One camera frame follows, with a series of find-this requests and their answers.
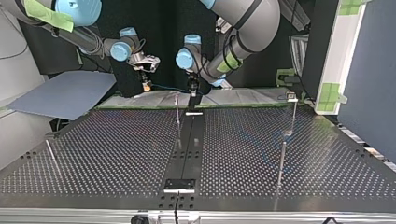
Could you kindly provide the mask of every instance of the green tape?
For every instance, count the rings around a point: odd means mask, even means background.
[[[333,112],[340,98],[339,90],[338,83],[323,83],[317,110]]]
[[[294,77],[296,74],[296,70],[294,68],[289,69],[278,69],[276,72],[276,85],[277,86],[293,86],[292,83],[285,83],[283,80],[280,80],[280,76],[288,76]]]
[[[233,69],[237,69],[239,67],[239,62],[235,59],[235,57],[231,54],[231,52],[227,56],[227,63],[231,66]],[[227,65],[227,63],[224,61],[222,62],[219,67],[218,71],[221,73],[228,73],[231,71],[231,68]]]
[[[54,27],[73,32],[73,18],[65,13],[55,12],[36,0],[24,0],[26,13],[29,17],[38,18]]]
[[[358,15],[359,9],[363,4],[362,0],[341,0],[341,7],[338,15],[349,16]]]

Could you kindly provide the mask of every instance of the metal rod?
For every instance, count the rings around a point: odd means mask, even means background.
[[[50,141],[48,139],[46,140],[46,144],[47,144],[47,148],[49,149],[51,158],[56,161],[55,154],[53,154],[52,147],[51,147]]]
[[[176,105],[176,116],[177,116],[177,130],[178,130],[178,137],[180,138],[181,130],[180,130],[180,114],[178,111],[178,92],[175,95],[175,105]]]
[[[279,175],[277,177],[277,187],[279,189],[280,189],[280,187],[282,185],[283,166],[285,164],[286,146],[287,146],[287,143],[286,143],[286,141],[284,141],[282,143],[282,151],[281,151],[281,154],[280,154]]]

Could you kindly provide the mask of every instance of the black curtain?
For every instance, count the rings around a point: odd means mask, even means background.
[[[102,0],[102,14],[97,22],[103,37],[120,38],[119,30],[132,26],[140,38],[146,38],[146,54],[162,62],[151,76],[154,84],[187,89],[187,76],[175,62],[183,47],[184,35],[198,34],[203,39],[203,52],[213,58],[216,15],[198,0]],[[126,63],[111,60],[118,88],[124,97],[143,92],[137,73]],[[201,91],[210,87],[202,82]]]

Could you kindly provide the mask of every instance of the blue joint cap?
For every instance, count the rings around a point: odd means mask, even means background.
[[[181,49],[176,56],[176,63],[181,69],[190,69],[194,65],[194,59],[187,49]]]
[[[219,86],[221,86],[221,84],[223,83],[224,80],[225,79],[219,79],[219,80],[217,80],[213,83],[210,83],[210,84],[214,87],[219,87]]]
[[[216,3],[216,0],[201,0],[201,2],[207,7],[207,9],[212,9]]]
[[[131,35],[137,35],[136,29],[134,27],[127,27],[122,30],[120,30],[120,36],[131,36]]]
[[[184,43],[185,44],[202,44],[201,43],[201,36],[200,35],[186,35],[184,36]]]
[[[124,42],[113,44],[110,50],[111,57],[119,62],[125,62],[132,54],[131,47]]]

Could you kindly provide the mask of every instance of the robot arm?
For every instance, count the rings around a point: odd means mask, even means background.
[[[86,28],[93,25],[99,18],[102,3],[81,0],[36,0],[44,7],[53,11],[69,14],[73,17],[73,32],[53,27],[27,15],[24,0],[0,0],[1,5],[20,21],[33,26],[40,26],[81,49],[90,55],[111,56],[119,62],[127,62],[136,71],[154,73],[161,62],[154,56],[145,56],[142,48],[146,40],[140,40],[134,28],[120,31],[120,39],[102,39]]]
[[[202,56],[201,37],[187,35],[185,46],[177,55],[181,69],[200,75],[218,86],[226,74],[237,69],[244,59],[258,53],[272,42],[280,21],[278,0],[201,0],[237,30],[222,52],[212,62]]]

